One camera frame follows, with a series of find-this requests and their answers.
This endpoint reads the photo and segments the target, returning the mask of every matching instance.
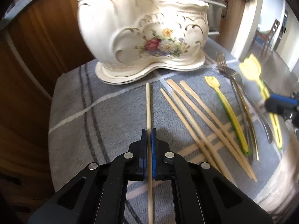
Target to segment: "ceramic base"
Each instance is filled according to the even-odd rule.
[[[101,62],[98,62],[97,65],[95,66],[95,74],[104,83],[121,85],[121,84],[127,84],[127,83],[132,83],[134,81],[137,81],[158,68],[170,69],[174,71],[194,71],[202,67],[204,61],[205,61],[204,53],[203,51],[201,51],[198,54],[198,59],[196,60],[196,62],[192,64],[186,66],[174,66],[162,62],[155,62],[148,65],[142,71],[127,77],[116,77],[116,76],[109,75],[108,71],[103,67],[103,64]]]

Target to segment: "gray plaid tablecloth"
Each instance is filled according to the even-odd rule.
[[[146,129],[145,88],[147,82],[151,83],[152,91],[152,127],[157,129],[157,136],[160,140],[169,143],[171,151],[184,156],[187,161],[199,163],[204,160],[204,157],[159,90],[160,88],[164,88],[166,92],[170,90],[165,82],[166,79],[171,78],[176,83],[185,80],[229,129],[229,132],[234,134],[224,108],[215,91],[206,84],[204,76],[218,78],[221,91],[243,124],[229,81],[219,75],[215,64],[212,64],[212,61],[216,59],[216,51],[225,53],[231,68],[239,70],[239,62],[211,39],[207,40],[204,51],[210,58],[206,58],[206,64],[197,71],[177,72],[158,69],[145,78],[126,85],[115,86],[101,82],[95,75],[96,60],[63,74],[56,83],[49,125],[50,167],[55,190],[58,191],[90,162],[96,161],[99,164],[110,162],[119,154],[126,152],[131,142],[140,139],[141,130]],[[246,91],[264,112],[263,100],[255,82],[245,78],[243,81]],[[278,188],[278,186],[269,187],[268,182],[272,179],[271,183],[273,183],[273,178],[277,179],[275,170],[284,158],[289,143],[295,141],[293,138],[290,140],[290,132],[282,118],[280,118],[280,126],[284,147],[282,151],[279,151],[275,143],[267,142],[263,127],[249,106],[260,154],[260,161],[255,160],[252,165],[258,179],[255,183],[249,179],[213,131],[189,105],[186,106],[212,141],[236,185],[264,207],[264,196],[269,196],[268,192],[273,191],[273,188]],[[290,174],[293,176],[297,172],[293,170]],[[155,223],[175,223],[170,183],[156,181],[154,195]],[[130,224],[148,222],[146,181],[129,182],[125,222]]]

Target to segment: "wooden chopstick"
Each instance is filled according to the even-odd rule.
[[[152,179],[152,145],[151,145],[151,111],[150,111],[150,84],[147,83],[147,183],[148,183],[148,218],[149,224],[154,223],[153,179]]]
[[[250,178],[253,178],[254,181],[257,182],[255,174],[249,171],[248,167],[246,167],[244,161],[237,154],[236,150],[231,146],[227,138],[221,133],[220,130],[213,124],[212,121],[187,97],[187,95],[183,92],[183,90],[171,79],[166,81],[190,106],[191,108],[206,122],[206,124],[215,132],[215,134],[220,138],[222,143],[226,146],[226,148],[231,152],[237,162],[241,165],[244,171]]]
[[[255,182],[257,182],[257,177],[255,176],[255,173],[248,163],[246,157],[242,153],[241,149],[239,148],[238,144],[234,140],[234,138],[231,136],[231,134],[228,132],[228,130],[225,128],[225,126],[221,123],[221,121],[216,117],[216,115],[207,107],[207,105],[200,99],[200,97],[193,91],[193,89],[185,82],[180,81],[181,86],[200,104],[201,107],[204,108],[204,110],[208,113],[208,115],[214,120],[214,122],[219,126],[219,128],[222,130],[222,132],[225,134],[227,139],[230,141],[233,148],[236,150],[238,155],[243,160],[244,164],[246,165],[248,171],[250,172],[252,178]]]
[[[172,91],[171,94],[172,94],[173,98],[175,99],[175,101],[181,107],[183,113],[187,116],[187,118],[191,122],[191,125],[193,126],[193,128],[195,129],[195,131],[197,132],[197,134],[201,137],[201,140],[204,142],[204,144],[206,145],[206,147],[210,151],[212,157],[214,158],[214,160],[215,160],[217,166],[219,167],[220,171],[222,172],[222,174],[227,179],[229,179],[231,182],[234,182],[233,177],[231,176],[231,174],[228,171],[227,167],[225,166],[224,162],[220,158],[218,152],[214,149],[214,147],[212,146],[212,144],[209,142],[209,140],[207,139],[206,135],[204,134],[204,132],[199,127],[198,123],[195,121],[195,119],[193,118],[193,116],[190,114],[189,110],[186,108],[186,106],[183,104],[183,102],[180,100],[180,98],[176,95],[176,93],[174,91]]]
[[[168,101],[168,103],[170,104],[170,106],[173,108],[174,112],[177,114],[177,116],[183,122],[184,126],[189,131],[189,133],[192,136],[193,140],[195,141],[195,143],[197,144],[197,146],[199,147],[199,149],[202,151],[202,154],[204,155],[204,157],[207,159],[207,161],[214,168],[216,168],[219,171],[217,165],[215,164],[214,160],[211,158],[209,152],[204,147],[204,145],[201,142],[201,140],[199,140],[199,138],[197,137],[197,135],[195,134],[195,132],[193,131],[193,129],[191,128],[191,126],[189,125],[189,123],[187,122],[187,120],[185,119],[185,117],[183,116],[183,114],[178,109],[178,107],[174,104],[174,102],[171,100],[171,98],[167,95],[167,93],[162,88],[160,88],[160,91],[163,93],[164,97],[166,98],[166,100]]]

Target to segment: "red rose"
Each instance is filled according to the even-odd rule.
[[[150,39],[149,41],[147,41],[146,45],[145,45],[145,49],[147,51],[156,51],[158,48],[158,45],[160,43],[159,39]]]

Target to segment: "floral design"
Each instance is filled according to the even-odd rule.
[[[157,32],[152,29],[153,37],[147,39],[143,36],[145,40],[143,46],[135,46],[135,49],[140,51],[141,54],[147,53],[153,56],[173,56],[180,57],[183,53],[188,52],[188,48],[190,47],[185,42],[184,38],[179,38],[177,40],[176,37],[172,38],[171,35],[173,30],[171,29],[163,29],[162,35],[157,35]]]

